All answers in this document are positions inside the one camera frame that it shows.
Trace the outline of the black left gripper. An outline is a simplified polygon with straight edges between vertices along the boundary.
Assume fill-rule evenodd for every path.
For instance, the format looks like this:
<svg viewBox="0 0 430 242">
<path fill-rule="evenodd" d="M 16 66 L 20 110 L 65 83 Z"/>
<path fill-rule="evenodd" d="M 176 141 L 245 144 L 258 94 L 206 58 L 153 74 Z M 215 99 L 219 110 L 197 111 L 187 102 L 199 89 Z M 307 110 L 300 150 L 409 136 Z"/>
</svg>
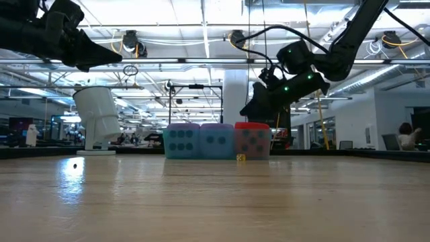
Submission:
<svg viewBox="0 0 430 242">
<path fill-rule="evenodd" d="M 83 72 L 89 71 L 88 66 L 120 63 L 120 54 L 94 43 L 77 28 L 84 17 L 80 6 L 71 0 L 54 1 L 45 10 L 43 22 L 50 47 L 48 57 Z"/>
</svg>

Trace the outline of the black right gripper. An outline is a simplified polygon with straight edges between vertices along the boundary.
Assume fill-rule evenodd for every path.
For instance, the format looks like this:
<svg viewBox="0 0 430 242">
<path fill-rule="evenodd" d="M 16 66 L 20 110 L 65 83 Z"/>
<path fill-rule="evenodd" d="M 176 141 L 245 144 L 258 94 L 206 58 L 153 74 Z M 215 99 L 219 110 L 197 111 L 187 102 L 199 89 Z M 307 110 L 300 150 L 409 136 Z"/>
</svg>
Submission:
<svg viewBox="0 0 430 242">
<path fill-rule="evenodd" d="M 267 88 L 261 82 L 253 84 L 253 99 L 239 112 L 241 116 L 268 117 L 312 92 L 321 90 L 326 95 L 330 87 L 321 74 L 312 69 L 306 69 L 291 79 L 285 77 L 278 79 L 273 74 L 274 71 L 275 69 L 265 69 Z M 261 106 L 258 101 L 265 101 L 265 106 Z"/>
</svg>

